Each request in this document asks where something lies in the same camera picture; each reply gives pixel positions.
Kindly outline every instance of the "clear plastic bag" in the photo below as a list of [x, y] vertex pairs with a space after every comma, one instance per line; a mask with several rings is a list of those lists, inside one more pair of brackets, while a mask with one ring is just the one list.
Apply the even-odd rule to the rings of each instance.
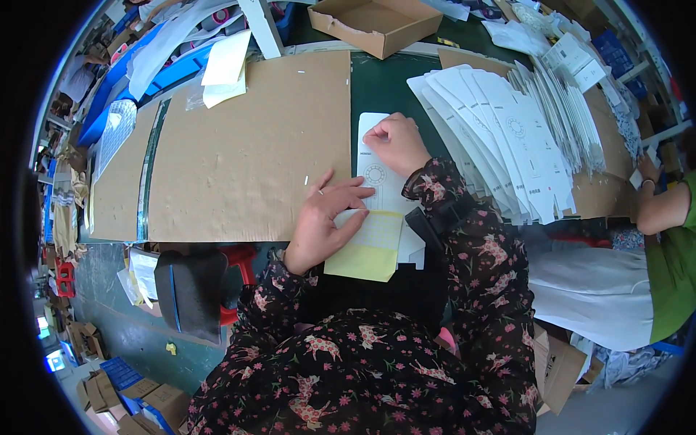
[[198, 74], [191, 80], [189, 85], [189, 90], [186, 95], [186, 110], [194, 110], [198, 107], [205, 107], [203, 103], [203, 90], [205, 86], [200, 83], [203, 81], [203, 75], [205, 74], [205, 66], [198, 71]]

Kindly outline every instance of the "printed circle design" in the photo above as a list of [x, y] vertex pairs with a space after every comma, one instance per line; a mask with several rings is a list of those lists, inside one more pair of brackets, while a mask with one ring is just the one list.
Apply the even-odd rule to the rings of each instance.
[[365, 181], [372, 186], [379, 186], [387, 178], [387, 172], [380, 165], [369, 165], [363, 174]]
[[524, 137], [524, 126], [514, 117], [507, 119], [507, 128], [517, 137]]

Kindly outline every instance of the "floral blouse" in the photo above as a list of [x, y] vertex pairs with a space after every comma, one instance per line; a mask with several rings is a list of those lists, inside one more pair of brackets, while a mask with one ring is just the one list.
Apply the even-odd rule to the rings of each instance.
[[276, 258], [242, 293], [227, 353], [191, 400], [191, 433], [533, 434], [524, 245], [464, 187], [451, 161], [433, 159], [402, 192], [426, 213], [460, 197], [473, 206], [443, 240], [461, 360], [399, 313], [355, 307], [295, 333], [303, 291], [319, 277]]

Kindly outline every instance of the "red stool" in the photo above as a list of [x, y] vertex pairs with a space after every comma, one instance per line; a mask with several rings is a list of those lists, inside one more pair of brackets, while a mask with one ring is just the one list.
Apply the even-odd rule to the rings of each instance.
[[[254, 270], [251, 268], [251, 260], [256, 258], [256, 250], [250, 244], [238, 244], [232, 246], [222, 246], [218, 251], [227, 257], [228, 267], [237, 266], [242, 274], [242, 281], [247, 285], [256, 284]], [[220, 325], [230, 325], [238, 320], [237, 309], [220, 306]]]
[[75, 282], [75, 278], [72, 275], [74, 270], [75, 266], [71, 262], [63, 263], [56, 258], [56, 287], [60, 297], [75, 297], [75, 289], [72, 286]]

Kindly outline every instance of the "factory floor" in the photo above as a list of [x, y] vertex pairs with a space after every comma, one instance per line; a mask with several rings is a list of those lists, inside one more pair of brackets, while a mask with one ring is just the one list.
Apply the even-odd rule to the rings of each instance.
[[[261, 252], [253, 268], [258, 274], [273, 245], [257, 246]], [[112, 358], [120, 356], [143, 376], [194, 393], [222, 360], [227, 328], [222, 328], [220, 346], [169, 329], [161, 317], [130, 304], [116, 277], [124, 267], [122, 244], [88, 245], [87, 255], [75, 268], [77, 295], [71, 300], [75, 319], [92, 322], [100, 330]], [[175, 356], [166, 350], [169, 343], [176, 346]]]

